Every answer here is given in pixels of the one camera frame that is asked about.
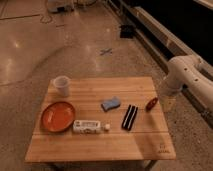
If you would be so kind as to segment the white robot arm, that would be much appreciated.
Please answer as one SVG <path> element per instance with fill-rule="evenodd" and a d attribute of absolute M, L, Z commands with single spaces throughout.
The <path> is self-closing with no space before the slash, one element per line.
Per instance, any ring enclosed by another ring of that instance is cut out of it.
<path fill-rule="evenodd" d="M 200 73 L 204 61 L 197 55 L 175 56 L 167 63 L 168 74 L 162 82 L 163 92 L 174 96 L 182 91 L 183 85 L 213 112 L 213 81 Z"/>

